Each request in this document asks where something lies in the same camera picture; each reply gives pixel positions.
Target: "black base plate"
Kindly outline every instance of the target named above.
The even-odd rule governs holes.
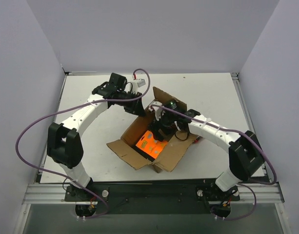
[[[208,214],[208,201],[220,203],[228,199],[214,182],[215,179],[94,182],[91,189],[100,197],[102,191],[108,191],[108,196],[102,197],[109,206],[108,214]],[[198,190],[204,191],[202,196],[197,195]],[[232,201],[239,200],[239,196],[232,196]],[[83,200],[68,186],[65,201]],[[99,202],[97,213],[104,210],[105,205]]]

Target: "white table surface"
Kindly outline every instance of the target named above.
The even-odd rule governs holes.
[[[188,109],[195,109],[212,121],[243,132],[248,130],[234,83],[229,73],[210,74],[152,74],[151,85],[187,103]],[[68,76],[63,89],[59,110],[83,104],[92,90],[109,75]],[[143,97],[146,107],[154,99],[152,88]],[[72,112],[58,115],[57,123],[68,118]],[[102,113],[85,131],[81,141],[84,149],[82,163],[94,181],[158,180],[216,178],[228,167],[228,154],[217,145],[202,140],[192,145],[172,172],[156,173],[145,166],[134,170],[113,153],[106,143],[117,140],[133,122],[136,116],[126,113],[121,106],[111,106]],[[51,157],[46,157],[46,169],[64,173]],[[260,168],[254,176],[264,176]],[[63,182],[59,175],[43,172],[41,183]]]

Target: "box flap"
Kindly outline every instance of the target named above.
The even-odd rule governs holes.
[[[129,146],[137,143],[140,137],[148,130],[148,125],[154,119],[155,115],[150,113],[147,108],[145,113],[145,117],[137,117],[121,136],[121,140],[124,140]]]
[[[186,132],[177,132],[177,136],[180,139],[185,139],[186,134]],[[189,134],[187,140],[181,141],[173,136],[169,143],[164,147],[163,151],[159,154],[158,158],[154,161],[154,164],[168,172],[173,171],[196,137],[197,135],[195,134]]]
[[[151,162],[133,150],[123,140],[116,140],[107,143],[109,149],[111,149],[119,158],[128,163],[134,169],[142,168],[143,166],[151,164]]]
[[[159,102],[161,102],[162,104],[165,104],[168,101],[171,101],[172,99],[174,99],[175,101],[177,101],[177,104],[180,108],[187,111],[186,103],[178,100],[176,97],[171,96],[170,94],[166,93],[165,91],[162,91],[161,89],[159,89],[157,87],[153,87],[153,91],[154,91],[155,99],[158,100]]]

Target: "white arm segment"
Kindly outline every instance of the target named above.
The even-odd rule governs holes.
[[[224,128],[219,126],[217,123],[211,121],[210,118],[206,118],[203,115],[196,116],[196,119],[211,123],[215,126],[220,128]],[[211,127],[207,124],[201,124],[196,121],[192,121],[188,124],[189,131],[193,134],[199,135],[212,143],[216,144],[217,146],[221,147],[225,152],[228,152],[228,148],[230,147],[230,142],[235,142],[240,136],[238,133],[232,132],[224,132],[220,129]],[[238,179],[231,170],[228,168],[225,172],[223,172],[217,179],[216,185],[223,191],[226,192],[233,186],[235,186],[241,180]]]
[[[100,95],[90,95],[88,100],[85,103],[96,101],[96,100],[101,100],[103,99],[102,96]],[[105,110],[108,109],[108,102],[100,102],[96,104],[91,104],[88,106],[85,106],[79,110],[77,110],[75,113],[73,113],[68,119],[64,120],[62,123],[64,127],[68,129],[73,129],[75,128],[77,132],[82,136],[84,131],[87,129],[88,126]],[[77,166],[73,167],[72,169],[69,169],[63,164],[59,164],[66,174],[73,178],[77,183],[82,185],[83,187],[86,187],[88,182],[90,181],[90,176],[86,173],[82,162],[80,162]]]
[[[144,79],[134,79],[131,82],[132,89],[131,92],[136,94],[140,87],[144,86],[146,84]]]
[[[85,103],[97,100],[103,100],[103,97],[98,94],[91,94]],[[97,116],[99,116],[107,109],[107,101],[91,104],[77,110],[68,119],[64,120],[61,123],[63,123],[64,127],[66,128],[75,128],[81,137],[87,127],[90,126],[90,124],[97,118]]]
[[[211,121],[210,118],[206,118],[203,115],[194,117],[196,119],[202,120],[204,122],[211,123],[219,128],[224,128],[217,123]],[[230,147],[231,141],[236,141],[239,138],[238,133],[231,133],[231,132],[224,132],[220,129],[211,127],[207,124],[198,123],[196,121],[192,121],[188,124],[189,132],[192,134],[199,135],[212,143],[216,144],[217,146],[221,147],[225,152],[228,153],[228,148]]]

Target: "white cable clip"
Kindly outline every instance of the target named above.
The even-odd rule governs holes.
[[[180,131],[180,128],[179,128],[179,126],[178,126],[178,122],[177,122],[177,121],[174,121],[174,123],[175,123],[176,128]]]
[[[95,105],[93,104],[93,101],[92,102],[89,102],[92,106],[94,106],[95,107]]]
[[[203,124],[202,124],[202,126],[201,126],[201,129],[203,129],[204,126],[205,126],[208,122],[211,122],[211,121],[212,121],[211,118],[206,118],[206,121],[203,122]]]
[[[219,131],[220,128],[221,128],[221,125],[218,126],[216,132],[214,133],[214,136],[215,136],[215,137],[217,136],[217,133],[218,133],[218,131]],[[219,146],[218,138],[216,138],[216,143],[217,143],[217,146]]]
[[[218,126],[216,132],[214,133],[215,136],[217,135],[217,133],[218,133],[218,131],[220,130],[220,128],[221,128],[221,125]]]

